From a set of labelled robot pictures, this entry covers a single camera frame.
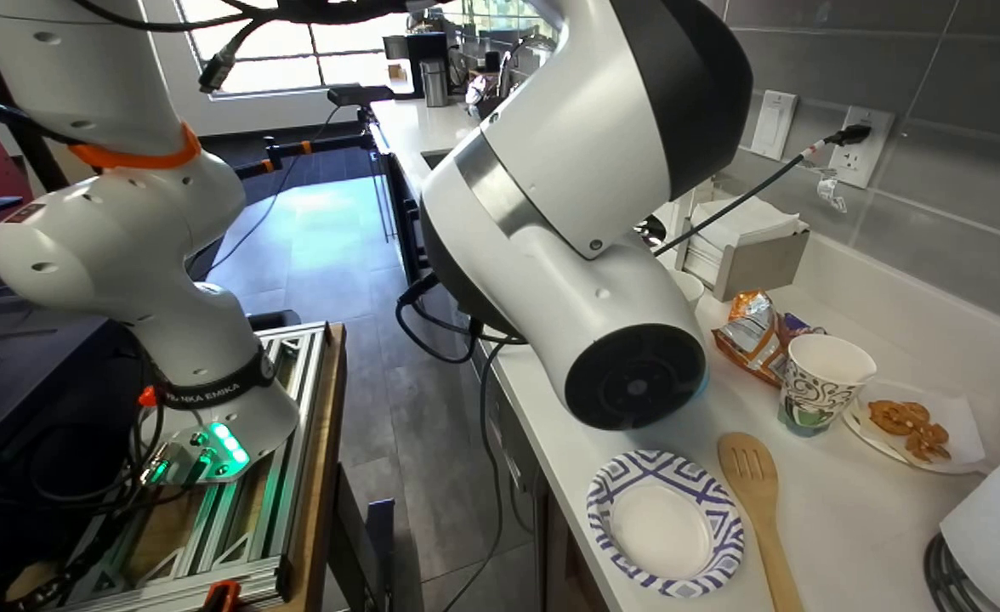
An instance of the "wooden spatula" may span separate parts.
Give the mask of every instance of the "wooden spatula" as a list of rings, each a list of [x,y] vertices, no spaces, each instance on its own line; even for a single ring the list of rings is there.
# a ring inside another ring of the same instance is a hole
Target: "wooden spatula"
[[[760,536],[771,607],[803,612],[803,597],[775,527],[781,476],[771,452],[754,434],[728,431],[718,437],[718,465],[725,468]]]

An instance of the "wall outlet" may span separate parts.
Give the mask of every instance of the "wall outlet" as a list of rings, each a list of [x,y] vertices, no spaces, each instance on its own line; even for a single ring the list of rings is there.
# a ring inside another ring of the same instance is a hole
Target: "wall outlet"
[[[879,163],[881,163],[881,153],[886,153],[888,134],[895,127],[895,116],[879,111],[879,108],[849,108],[843,127],[855,127],[855,124],[867,124],[870,137],[864,144],[856,144],[856,145],[836,145],[833,156],[829,156],[829,169],[843,184],[867,188]]]
[[[798,118],[798,96],[765,88],[749,150],[760,156],[781,159],[785,145],[785,134],[794,128],[794,118]]]

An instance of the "gray floor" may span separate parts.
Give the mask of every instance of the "gray floor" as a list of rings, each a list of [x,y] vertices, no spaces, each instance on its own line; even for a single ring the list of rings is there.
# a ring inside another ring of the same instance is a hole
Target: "gray floor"
[[[212,279],[243,297],[250,313],[296,308],[302,318],[343,324],[350,383],[341,460],[360,503],[394,501],[394,607],[431,612],[480,569],[497,522],[490,461],[478,430],[478,371],[417,351],[394,325],[405,289],[383,180],[294,188],[260,202],[228,230],[220,250],[270,210],[251,237]],[[446,297],[429,305],[452,316]],[[426,333],[456,352],[460,341]],[[537,544],[512,516],[505,487],[505,544],[463,612],[534,612]]]

